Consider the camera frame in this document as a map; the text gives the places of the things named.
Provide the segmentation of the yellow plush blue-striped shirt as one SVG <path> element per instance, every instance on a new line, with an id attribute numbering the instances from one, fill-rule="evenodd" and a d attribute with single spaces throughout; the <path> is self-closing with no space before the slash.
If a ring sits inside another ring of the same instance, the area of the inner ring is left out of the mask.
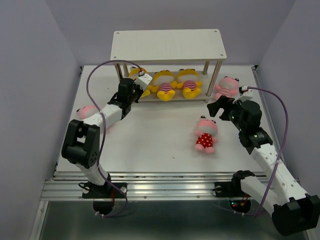
<path id="1" fill-rule="evenodd" d="M 140 72 L 139 68 L 137 68 L 135 66 L 131 66 L 128 77 L 135 81 L 139 76 L 139 72 Z M 141 95 L 141 98 L 145 98 L 145 97 L 149 96 L 151 94 L 151 88 L 152 87 L 150 85 L 148 85 L 146 90 Z"/>

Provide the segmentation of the pink plush red polka-dot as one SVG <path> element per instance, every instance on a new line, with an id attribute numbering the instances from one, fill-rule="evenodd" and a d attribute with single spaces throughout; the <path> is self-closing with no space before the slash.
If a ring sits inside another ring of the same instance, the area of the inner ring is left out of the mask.
<path id="1" fill-rule="evenodd" d="M 218 134 L 218 126 L 213 119 L 209 119 L 202 115 L 196 125 L 194 135 L 197 137 L 195 149 L 198 152 L 206 154 L 214 154 L 214 145 L 218 143 L 216 135 Z"/>

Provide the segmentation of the yellow plush pink-striped shirt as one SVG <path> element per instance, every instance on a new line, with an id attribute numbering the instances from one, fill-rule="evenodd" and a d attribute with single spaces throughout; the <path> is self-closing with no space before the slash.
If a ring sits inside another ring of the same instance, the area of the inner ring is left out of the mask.
<path id="1" fill-rule="evenodd" d="M 175 96 L 176 86 L 175 75 L 169 70 L 161 70 L 153 75 L 152 86 L 148 88 L 152 93 L 156 93 L 160 100 L 168 102 Z"/>

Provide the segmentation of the yellow plush red-striped shirt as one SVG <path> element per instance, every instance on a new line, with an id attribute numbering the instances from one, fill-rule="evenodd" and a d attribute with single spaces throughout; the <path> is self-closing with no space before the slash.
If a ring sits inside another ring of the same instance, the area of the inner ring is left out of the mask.
<path id="1" fill-rule="evenodd" d="M 178 89 L 182 89 L 182 94 L 186 99 L 194 99 L 201 92 L 203 82 L 200 76 L 193 68 L 180 69 L 176 77 Z"/>

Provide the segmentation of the pink plush orange-striped shirt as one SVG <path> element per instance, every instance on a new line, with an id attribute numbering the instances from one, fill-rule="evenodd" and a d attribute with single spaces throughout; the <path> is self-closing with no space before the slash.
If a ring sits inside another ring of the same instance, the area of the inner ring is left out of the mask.
<path id="1" fill-rule="evenodd" d="M 94 105 L 86 105 L 76 110 L 76 114 L 80 120 L 89 118 L 97 112 L 98 110 Z"/>

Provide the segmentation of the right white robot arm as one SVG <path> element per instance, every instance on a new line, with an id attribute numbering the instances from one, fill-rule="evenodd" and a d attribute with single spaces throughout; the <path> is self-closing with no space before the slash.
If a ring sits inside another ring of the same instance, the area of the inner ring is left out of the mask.
<path id="1" fill-rule="evenodd" d="M 251 100 L 242 102 L 221 96 L 207 108 L 211 117 L 223 109 L 219 118 L 232 122 L 238 129 L 241 145 L 261 167 L 272 188 L 267 189 L 253 172 L 239 170 L 232 175 L 231 181 L 215 183 L 215 195 L 218 198 L 249 195 L 262 204 L 282 236 L 314 229 L 320 218 L 320 198 L 309 195 L 278 158 L 272 139 L 260 126 L 260 105 Z"/>

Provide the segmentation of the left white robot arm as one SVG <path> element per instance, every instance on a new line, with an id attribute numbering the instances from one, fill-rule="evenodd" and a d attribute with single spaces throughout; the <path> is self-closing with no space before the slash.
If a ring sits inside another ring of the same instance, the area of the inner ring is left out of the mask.
<path id="1" fill-rule="evenodd" d="M 84 119 L 69 122 L 61 156 L 76 165 L 94 184 L 94 191 L 100 197 L 111 193 L 111 184 L 106 181 L 108 174 L 100 167 L 100 134 L 131 111 L 132 103 L 137 103 L 148 88 L 152 77 L 148 74 L 135 80 L 123 78 L 118 84 L 118 91 L 104 108 Z"/>

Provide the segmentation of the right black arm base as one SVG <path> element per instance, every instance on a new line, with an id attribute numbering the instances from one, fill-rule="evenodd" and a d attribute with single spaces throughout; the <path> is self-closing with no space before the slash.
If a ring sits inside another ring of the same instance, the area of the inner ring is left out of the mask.
<path id="1" fill-rule="evenodd" d="M 216 181 L 212 194 L 217 198 L 231 198 L 229 205 L 236 214 L 247 215 L 251 209 L 250 195 L 242 191 L 241 180 L 256 175 L 249 170 L 239 170 L 232 175 L 230 181 Z"/>

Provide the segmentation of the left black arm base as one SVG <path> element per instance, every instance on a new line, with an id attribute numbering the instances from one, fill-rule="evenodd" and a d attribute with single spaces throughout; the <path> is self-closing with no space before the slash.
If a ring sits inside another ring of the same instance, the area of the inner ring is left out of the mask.
<path id="1" fill-rule="evenodd" d="M 91 182 L 80 182 L 78 186 L 82 189 L 82 198 L 93 200 L 92 208 L 96 216 L 103 218 L 113 217 L 112 213 L 116 199 L 125 199 L 124 195 L 110 186 L 107 182 L 104 185 L 95 185 Z"/>

